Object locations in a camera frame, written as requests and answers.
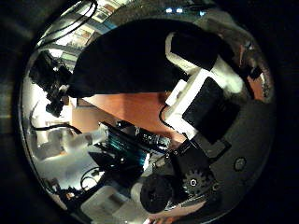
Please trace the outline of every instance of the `black cable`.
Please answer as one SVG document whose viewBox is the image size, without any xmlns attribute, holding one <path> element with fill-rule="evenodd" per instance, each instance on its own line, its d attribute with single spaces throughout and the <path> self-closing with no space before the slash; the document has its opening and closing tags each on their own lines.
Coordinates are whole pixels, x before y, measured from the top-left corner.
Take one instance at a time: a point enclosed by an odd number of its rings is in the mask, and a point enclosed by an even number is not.
<svg viewBox="0 0 299 224">
<path fill-rule="evenodd" d="M 46 34 L 45 36 L 41 37 L 40 40 L 45 39 L 45 38 L 47 38 L 47 37 L 50 36 L 50 35 L 54 35 L 54 34 L 56 34 L 56 33 L 58 33 L 58 32 L 61 32 L 62 30 L 65 30 L 65 29 L 71 27 L 72 25 L 76 24 L 78 21 L 80 21 L 81 19 L 83 19 L 83 18 L 87 15 L 87 13 L 89 13 L 89 12 L 91 11 L 91 9 L 93 8 L 93 6 L 94 6 L 94 3 L 93 3 L 93 1 L 91 1 L 91 5 L 90 5 L 89 9 L 88 9 L 83 15 L 79 16 L 79 17 L 78 17 L 75 21 L 73 21 L 71 24 L 69 24 L 69 25 L 67 25 L 67 26 L 65 26 L 65 27 L 63 27 L 63 28 L 60 28 L 60 29 L 58 29 L 58 30 L 55 30 L 55 31 L 53 31 L 53 32 L 50 32 L 50 33 Z"/>
<path fill-rule="evenodd" d="M 87 21 L 89 21 L 89 20 L 93 17 L 93 15 L 95 14 L 96 9 L 97 9 L 97 7 L 98 7 L 98 4 L 97 4 L 97 2 L 96 2 L 95 0 L 90 0 L 90 1 L 92 1 L 93 4 L 94 4 L 94 10 L 93 10 L 93 13 L 92 13 L 91 16 L 89 16 L 86 20 L 82 21 L 78 26 L 76 26 L 74 29 L 70 30 L 70 31 L 67 32 L 66 34 L 61 35 L 61 36 L 58 36 L 58 37 L 56 37 L 56 38 L 54 38 L 54 39 L 52 39 L 52 40 L 50 40 L 50 41 L 46 41 L 46 42 L 40 44 L 38 47 L 36 47 L 35 50 L 39 50 L 39 49 L 41 49 L 41 48 L 47 46 L 48 44 L 51 44 L 51 43 L 53 43 L 53 42 L 55 42 L 55 41 L 57 41 L 57 40 L 59 40 L 59 39 L 65 37 L 65 36 L 67 36 L 67 35 L 70 35 L 70 34 L 73 33 L 74 31 L 76 31 L 79 27 L 81 27 L 82 25 L 84 25 Z"/>
<path fill-rule="evenodd" d="M 160 120 L 160 122 L 161 122 L 163 125 L 167 126 L 168 128 L 174 129 L 173 127 L 171 127 L 169 124 L 167 124 L 167 123 L 162 119 L 162 114 L 163 114 L 164 110 L 165 110 L 167 107 L 168 107 L 168 105 L 164 105 L 164 106 L 162 107 L 162 109 L 160 110 L 160 113 L 159 113 L 159 120 Z"/>
<path fill-rule="evenodd" d="M 38 105 L 39 102 L 36 103 L 35 107 L 33 108 L 33 110 L 30 112 L 30 116 L 29 116 L 29 124 L 31 126 L 31 128 L 35 131 L 38 131 L 38 132 L 42 132 L 42 131 L 48 131 L 48 130 L 51 130 L 51 129 L 55 129 L 55 128 L 69 128 L 69 129 L 72 129 L 74 130 L 74 132 L 76 134 L 80 134 L 82 133 L 82 131 L 80 131 L 78 128 L 68 124 L 68 123 L 61 123 L 61 124 L 55 124 L 55 125 L 50 125 L 48 127 L 35 127 L 34 124 L 32 123 L 32 116 L 36 110 L 36 107 Z"/>
<path fill-rule="evenodd" d="M 86 180 L 86 179 L 91 179 L 91 180 L 93 180 L 93 181 L 97 184 L 96 179 L 94 179 L 94 178 L 91 177 L 91 176 L 85 176 L 85 177 L 81 180 L 81 182 L 80 182 L 81 188 L 82 188 L 84 191 L 85 191 L 86 187 L 85 187 L 85 188 L 83 187 L 83 181 Z"/>
<path fill-rule="evenodd" d="M 99 169 L 100 170 L 100 167 L 98 167 L 98 166 L 95 166 L 95 167 L 93 167 L 93 168 L 91 168 L 91 169 L 89 169 L 89 170 L 87 170 L 83 175 L 82 175 L 82 177 L 81 177 L 81 179 L 80 179 L 80 185 L 81 185 L 81 188 L 83 189 L 83 190 L 85 190 L 85 188 L 83 188 L 83 181 L 84 181 L 84 179 L 86 179 L 86 177 L 85 177 L 85 175 L 87 174 L 87 173 L 89 173 L 90 171 L 92 171 L 92 170 L 95 170 L 95 169 Z"/>
</svg>

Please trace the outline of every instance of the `gear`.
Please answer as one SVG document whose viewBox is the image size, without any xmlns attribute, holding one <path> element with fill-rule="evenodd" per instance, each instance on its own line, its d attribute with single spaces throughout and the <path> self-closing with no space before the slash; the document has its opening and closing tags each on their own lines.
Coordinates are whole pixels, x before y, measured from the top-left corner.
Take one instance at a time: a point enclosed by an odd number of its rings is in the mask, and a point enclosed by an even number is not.
<svg viewBox="0 0 299 224">
<path fill-rule="evenodd" d="M 185 176 L 183 188 L 191 196 L 205 193 L 214 182 L 212 175 L 198 170 L 190 170 Z"/>
</svg>

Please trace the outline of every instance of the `black cover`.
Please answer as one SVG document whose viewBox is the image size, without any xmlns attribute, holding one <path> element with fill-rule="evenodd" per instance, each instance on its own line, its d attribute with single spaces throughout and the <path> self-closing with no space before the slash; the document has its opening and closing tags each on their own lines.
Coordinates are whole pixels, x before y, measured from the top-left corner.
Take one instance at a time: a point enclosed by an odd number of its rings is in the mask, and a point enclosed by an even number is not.
<svg viewBox="0 0 299 224">
<path fill-rule="evenodd" d="M 94 94 L 171 91 L 184 78 L 165 56 L 165 40 L 175 35 L 175 53 L 210 70 L 221 39 L 197 26 L 171 20 L 132 21 L 98 37 L 79 55 L 70 82 L 73 97 Z"/>
</svg>

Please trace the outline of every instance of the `wooden table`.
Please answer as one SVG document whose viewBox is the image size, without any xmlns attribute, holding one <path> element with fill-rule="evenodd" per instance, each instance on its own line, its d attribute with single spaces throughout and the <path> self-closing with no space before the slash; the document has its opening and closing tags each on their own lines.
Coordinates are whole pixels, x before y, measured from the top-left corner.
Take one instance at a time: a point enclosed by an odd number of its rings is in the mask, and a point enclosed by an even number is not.
<svg viewBox="0 0 299 224">
<path fill-rule="evenodd" d="M 185 137 L 182 134 L 166 127 L 159 120 L 159 112 L 168 95 L 167 92 L 94 95 L 84 98 L 84 100 L 118 119 L 129 121 L 150 132 L 183 142 Z"/>
</svg>

